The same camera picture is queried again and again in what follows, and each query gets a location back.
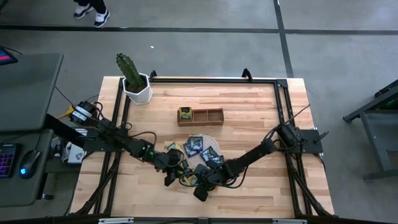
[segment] concrete floor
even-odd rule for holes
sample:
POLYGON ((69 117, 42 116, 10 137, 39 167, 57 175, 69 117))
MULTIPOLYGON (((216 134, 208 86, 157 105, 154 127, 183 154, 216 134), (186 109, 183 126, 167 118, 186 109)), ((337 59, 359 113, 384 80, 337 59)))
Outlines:
MULTIPOLYGON (((280 0, 286 29, 398 29, 397 1, 280 0)), ((115 27, 278 28, 272 0, 108 1, 115 27)), ((74 21, 75 5, 63 0, 12 0, 0 24, 89 26, 94 14, 74 21)), ((398 78, 398 39, 385 35, 287 35, 294 77, 304 78, 323 140, 326 174, 335 213, 344 218, 398 222, 398 178, 365 184, 377 171, 360 121, 341 119, 398 78)), ((158 75, 287 77, 279 34, 171 32, 54 32, 0 30, 0 45, 24 54, 61 52, 57 86, 74 102, 98 93, 105 75, 121 75, 118 52, 140 72, 158 75)), ((62 114, 68 103, 55 92, 50 106, 62 114)), ((63 215, 76 175, 51 178, 56 199, 26 208, 0 209, 0 219, 63 215)))

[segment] potted cactus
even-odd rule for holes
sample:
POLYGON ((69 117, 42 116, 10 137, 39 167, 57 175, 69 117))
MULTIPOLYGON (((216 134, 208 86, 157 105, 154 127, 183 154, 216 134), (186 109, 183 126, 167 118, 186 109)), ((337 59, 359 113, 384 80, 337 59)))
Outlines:
POLYGON ((150 88, 148 76, 138 73, 134 62, 127 55, 118 53, 116 62, 125 76, 123 89, 126 95, 137 105, 149 103, 152 97, 152 89, 150 88))

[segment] wooden tray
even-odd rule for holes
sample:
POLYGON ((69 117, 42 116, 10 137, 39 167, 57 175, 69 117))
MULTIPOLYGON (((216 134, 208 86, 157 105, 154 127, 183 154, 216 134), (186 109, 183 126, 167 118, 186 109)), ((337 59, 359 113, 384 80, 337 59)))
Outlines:
POLYGON ((180 119, 180 111, 177 110, 177 124, 180 127, 223 125, 224 111, 222 108, 192 110, 192 119, 180 119))

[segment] black pants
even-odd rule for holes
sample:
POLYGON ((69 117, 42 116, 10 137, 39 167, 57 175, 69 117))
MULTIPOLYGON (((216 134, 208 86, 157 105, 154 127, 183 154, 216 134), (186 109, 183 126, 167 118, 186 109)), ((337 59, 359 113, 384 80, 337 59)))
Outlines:
POLYGON ((79 6, 87 6, 88 4, 91 4, 95 11, 100 14, 104 14, 106 12, 106 6, 104 3, 104 0, 73 0, 74 2, 77 2, 79 6))

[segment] white sneaker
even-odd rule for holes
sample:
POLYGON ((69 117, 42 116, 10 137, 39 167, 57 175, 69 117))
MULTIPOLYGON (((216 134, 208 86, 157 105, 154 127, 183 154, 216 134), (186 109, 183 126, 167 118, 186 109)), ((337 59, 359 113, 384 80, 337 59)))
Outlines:
POLYGON ((75 13, 73 14, 73 17, 75 19, 81 19, 92 10, 94 10, 94 8, 90 4, 88 4, 87 6, 78 6, 75 10, 75 13))
POLYGON ((97 13, 97 16, 95 17, 94 26, 96 28, 103 27, 106 24, 106 21, 108 21, 108 18, 110 15, 111 15, 111 13, 108 10, 106 10, 106 12, 104 14, 97 13))

